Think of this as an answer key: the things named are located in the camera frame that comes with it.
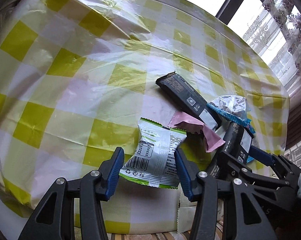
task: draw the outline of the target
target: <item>plastic tablecloth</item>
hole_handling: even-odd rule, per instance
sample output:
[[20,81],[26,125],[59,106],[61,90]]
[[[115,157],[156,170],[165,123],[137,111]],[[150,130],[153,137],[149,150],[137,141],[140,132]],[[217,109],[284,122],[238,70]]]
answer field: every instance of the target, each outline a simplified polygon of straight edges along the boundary
[[[207,101],[246,97],[260,148],[284,152],[286,90],[240,37],[198,6],[186,0],[22,0],[0,33],[0,189],[35,208],[56,178],[82,177],[117,146],[128,160],[139,118],[167,125],[177,110],[155,85],[172,71]],[[185,145],[188,158],[204,169],[212,156],[203,144],[191,136]],[[270,174],[257,161],[250,166]],[[179,195],[121,178],[102,204],[107,231],[176,230]],[[11,198],[3,201],[25,215]]]

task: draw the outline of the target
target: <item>black snack bar wrapper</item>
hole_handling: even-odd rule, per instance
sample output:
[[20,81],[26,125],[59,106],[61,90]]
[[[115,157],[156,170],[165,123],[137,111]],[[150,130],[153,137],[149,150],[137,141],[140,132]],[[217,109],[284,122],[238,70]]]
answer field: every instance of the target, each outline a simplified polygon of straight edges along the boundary
[[218,156],[221,152],[224,152],[236,158],[240,163],[246,164],[253,137],[253,134],[248,129],[236,122],[231,122],[223,137],[225,144],[218,148],[205,171],[216,179],[232,181],[232,176],[228,173],[228,169],[217,164]]
[[222,120],[218,114],[207,107],[207,101],[185,79],[175,72],[168,73],[156,80],[156,84],[164,90],[185,113],[201,120],[215,131]]

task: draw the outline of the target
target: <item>blue gripper pad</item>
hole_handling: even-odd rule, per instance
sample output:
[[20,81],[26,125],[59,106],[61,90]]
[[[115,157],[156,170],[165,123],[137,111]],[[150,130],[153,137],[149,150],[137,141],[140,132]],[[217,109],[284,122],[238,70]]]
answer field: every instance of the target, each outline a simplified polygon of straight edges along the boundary
[[177,175],[181,182],[181,186],[182,186],[184,195],[188,198],[189,201],[192,201],[193,196],[194,196],[193,192],[192,192],[192,181],[187,172],[187,169],[186,169],[186,166],[184,164],[181,154],[185,157],[183,152],[180,153],[180,148],[177,148],[175,150],[175,163],[176,163]]
[[258,160],[265,166],[273,166],[274,165],[274,160],[272,158],[272,155],[269,153],[251,145],[249,148],[249,156],[254,158],[255,160]]
[[108,201],[115,193],[115,189],[119,179],[119,171],[124,165],[124,150],[117,147],[112,158],[103,161],[99,170],[102,172],[103,179],[106,181],[105,199]]

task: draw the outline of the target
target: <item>green and white snack bag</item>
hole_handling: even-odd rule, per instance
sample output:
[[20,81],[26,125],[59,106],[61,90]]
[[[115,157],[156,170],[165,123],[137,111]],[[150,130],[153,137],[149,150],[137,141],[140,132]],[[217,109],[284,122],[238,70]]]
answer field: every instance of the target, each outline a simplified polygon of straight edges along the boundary
[[165,127],[141,118],[138,122],[140,140],[134,155],[119,175],[127,180],[152,187],[177,188],[174,152],[186,138],[186,131]]

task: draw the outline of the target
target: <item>nutrition facts table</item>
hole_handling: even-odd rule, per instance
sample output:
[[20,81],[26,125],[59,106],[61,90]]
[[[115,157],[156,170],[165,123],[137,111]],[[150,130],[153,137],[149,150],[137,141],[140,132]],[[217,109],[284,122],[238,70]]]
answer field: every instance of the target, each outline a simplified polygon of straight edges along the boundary
[[153,149],[154,145],[152,143],[139,141],[135,154],[150,158],[152,156]]

